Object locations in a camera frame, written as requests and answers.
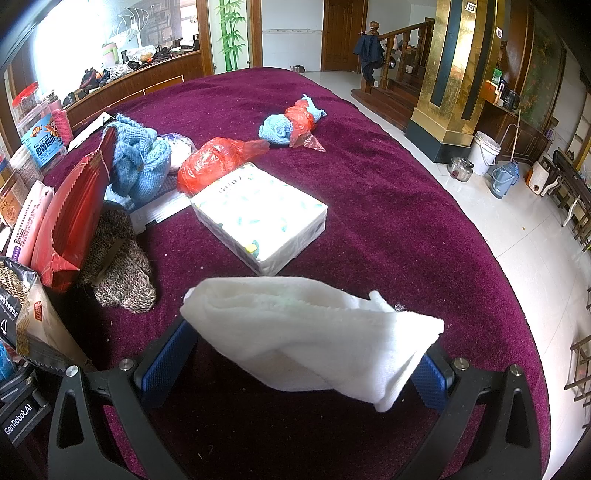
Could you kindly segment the dark jacket on post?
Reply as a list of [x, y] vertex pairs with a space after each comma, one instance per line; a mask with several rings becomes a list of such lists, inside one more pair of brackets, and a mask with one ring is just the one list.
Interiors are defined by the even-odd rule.
[[374, 85], [374, 71], [383, 67], [385, 50], [377, 35], [360, 35], [353, 53], [359, 57], [363, 79], [370, 86]]

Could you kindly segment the white towel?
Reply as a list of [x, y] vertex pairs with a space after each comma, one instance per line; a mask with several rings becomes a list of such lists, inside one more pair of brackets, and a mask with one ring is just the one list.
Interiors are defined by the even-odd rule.
[[442, 319], [304, 277], [209, 278], [181, 316], [222, 356], [271, 388], [335, 390], [388, 411]]

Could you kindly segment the white plastic bucket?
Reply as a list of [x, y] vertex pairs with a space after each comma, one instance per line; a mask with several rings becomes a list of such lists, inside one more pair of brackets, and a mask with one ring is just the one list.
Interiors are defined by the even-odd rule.
[[473, 165], [473, 173], [484, 176], [496, 164], [501, 146], [487, 134], [477, 131], [471, 145], [468, 161]]

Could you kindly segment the red foil tissue pack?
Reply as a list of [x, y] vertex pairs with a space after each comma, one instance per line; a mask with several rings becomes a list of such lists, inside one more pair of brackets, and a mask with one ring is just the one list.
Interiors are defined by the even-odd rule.
[[31, 268], [43, 285], [66, 292], [89, 252], [110, 183], [116, 130], [108, 127], [98, 148], [70, 171], [50, 202], [41, 223]]

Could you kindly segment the blue white patterned bag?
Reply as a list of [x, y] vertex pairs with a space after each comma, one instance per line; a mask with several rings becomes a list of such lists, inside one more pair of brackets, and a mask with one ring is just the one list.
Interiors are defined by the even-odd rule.
[[168, 133], [161, 138], [170, 146], [170, 173], [176, 173], [184, 161], [197, 152], [192, 140], [184, 135]]

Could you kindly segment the wooden staircase railing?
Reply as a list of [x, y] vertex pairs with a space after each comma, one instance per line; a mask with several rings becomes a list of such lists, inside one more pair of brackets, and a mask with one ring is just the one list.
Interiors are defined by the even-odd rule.
[[351, 95], [402, 131], [407, 129], [418, 105], [434, 27], [435, 20], [427, 17], [420, 23], [382, 34], [380, 23], [372, 21], [359, 38], [359, 56], [376, 47], [382, 48], [382, 56], [379, 62], [363, 67], [361, 87], [353, 89]]

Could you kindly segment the light blue knitted cloth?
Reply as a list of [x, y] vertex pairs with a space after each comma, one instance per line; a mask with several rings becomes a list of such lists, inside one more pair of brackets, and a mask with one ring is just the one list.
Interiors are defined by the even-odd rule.
[[150, 202], [169, 174], [171, 147], [157, 131], [122, 114], [103, 131], [115, 133], [111, 190], [134, 205]]

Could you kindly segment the red plastic bag bundle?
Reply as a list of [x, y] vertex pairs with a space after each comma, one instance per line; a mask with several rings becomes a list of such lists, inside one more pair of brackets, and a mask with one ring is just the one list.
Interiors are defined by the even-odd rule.
[[242, 164], [266, 154], [270, 142], [215, 137], [192, 153], [179, 167], [177, 190], [192, 197]]

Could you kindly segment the steel pot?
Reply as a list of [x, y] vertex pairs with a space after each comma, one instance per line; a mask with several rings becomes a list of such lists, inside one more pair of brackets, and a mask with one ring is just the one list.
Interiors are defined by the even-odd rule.
[[447, 169], [452, 178], [460, 182], [467, 182], [473, 174], [474, 165], [466, 158], [453, 157], [448, 163]]

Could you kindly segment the black gold snack pack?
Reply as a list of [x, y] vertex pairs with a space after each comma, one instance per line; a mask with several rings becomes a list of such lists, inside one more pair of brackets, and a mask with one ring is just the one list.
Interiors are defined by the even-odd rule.
[[62, 323], [39, 275], [9, 257], [1, 258], [1, 338], [34, 366], [63, 373], [94, 365]]

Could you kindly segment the gold pillar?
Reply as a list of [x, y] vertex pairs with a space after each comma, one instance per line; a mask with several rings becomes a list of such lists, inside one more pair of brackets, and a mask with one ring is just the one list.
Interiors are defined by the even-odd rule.
[[503, 0], [437, 3], [433, 38], [418, 104], [406, 137], [432, 162], [466, 156], [496, 66], [505, 20]]

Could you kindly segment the brown knitted cloth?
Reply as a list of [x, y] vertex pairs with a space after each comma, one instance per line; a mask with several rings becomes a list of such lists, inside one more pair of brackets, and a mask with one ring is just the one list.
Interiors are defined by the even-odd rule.
[[154, 307], [150, 263], [122, 205], [103, 203], [79, 283], [91, 290], [102, 307], [121, 307], [133, 314]]

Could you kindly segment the white lemon-print tissue pack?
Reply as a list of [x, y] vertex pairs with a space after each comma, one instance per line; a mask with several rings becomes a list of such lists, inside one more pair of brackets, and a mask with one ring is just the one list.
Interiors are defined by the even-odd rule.
[[252, 162], [190, 199], [198, 220], [260, 276], [274, 276], [325, 231], [328, 206]]

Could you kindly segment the blue snack jar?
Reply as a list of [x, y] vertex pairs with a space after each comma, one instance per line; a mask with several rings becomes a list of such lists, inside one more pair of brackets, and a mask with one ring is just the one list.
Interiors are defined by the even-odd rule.
[[40, 169], [65, 151], [51, 113], [39, 117], [30, 127], [26, 128], [21, 136], [21, 141]]

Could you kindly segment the pink white package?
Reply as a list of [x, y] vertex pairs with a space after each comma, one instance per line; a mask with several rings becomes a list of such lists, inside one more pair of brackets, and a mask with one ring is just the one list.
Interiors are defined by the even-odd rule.
[[29, 266], [45, 213], [51, 203], [54, 189], [36, 180], [21, 208], [8, 243], [6, 256]]

